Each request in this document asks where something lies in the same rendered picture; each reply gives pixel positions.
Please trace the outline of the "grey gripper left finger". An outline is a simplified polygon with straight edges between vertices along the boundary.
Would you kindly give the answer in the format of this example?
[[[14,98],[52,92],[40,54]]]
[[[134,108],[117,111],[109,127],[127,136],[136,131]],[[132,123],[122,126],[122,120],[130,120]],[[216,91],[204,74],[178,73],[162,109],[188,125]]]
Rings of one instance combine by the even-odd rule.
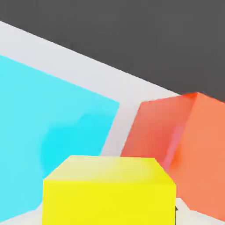
[[[30,225],[42,225],[42,209],[43,203],[31,212]]]

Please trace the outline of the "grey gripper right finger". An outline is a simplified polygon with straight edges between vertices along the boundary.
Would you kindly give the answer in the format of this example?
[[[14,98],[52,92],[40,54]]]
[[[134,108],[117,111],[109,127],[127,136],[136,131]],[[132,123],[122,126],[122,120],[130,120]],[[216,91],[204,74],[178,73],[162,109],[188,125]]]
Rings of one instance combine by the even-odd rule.
[[[176,197],[175,225],[193,225],[192,211],[185,202]]]

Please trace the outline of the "small yellow cube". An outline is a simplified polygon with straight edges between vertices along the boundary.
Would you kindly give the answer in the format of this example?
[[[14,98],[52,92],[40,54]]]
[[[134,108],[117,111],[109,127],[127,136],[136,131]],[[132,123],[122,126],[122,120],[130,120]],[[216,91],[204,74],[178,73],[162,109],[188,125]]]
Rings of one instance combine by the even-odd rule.
[[[42,225],[175,225],[175,199],[154,158],[70,156],[43,181]]]

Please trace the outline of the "large orange box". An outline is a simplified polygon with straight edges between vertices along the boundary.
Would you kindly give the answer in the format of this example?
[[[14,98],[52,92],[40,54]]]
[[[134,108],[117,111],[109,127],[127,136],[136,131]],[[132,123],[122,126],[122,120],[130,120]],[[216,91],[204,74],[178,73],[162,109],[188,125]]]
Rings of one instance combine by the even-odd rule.
[[[198,92],[142,102],[121,156],[155,158],[191,210],[225,222],[225,102]]]

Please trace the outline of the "large cyan box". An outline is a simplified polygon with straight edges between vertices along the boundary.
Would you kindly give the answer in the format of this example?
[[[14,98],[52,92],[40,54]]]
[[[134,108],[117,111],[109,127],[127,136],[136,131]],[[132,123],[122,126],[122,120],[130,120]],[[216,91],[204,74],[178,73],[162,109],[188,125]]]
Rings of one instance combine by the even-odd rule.
[[[70,155],[100,155],[119,105],[0,55],[0,222],[36,209]]]

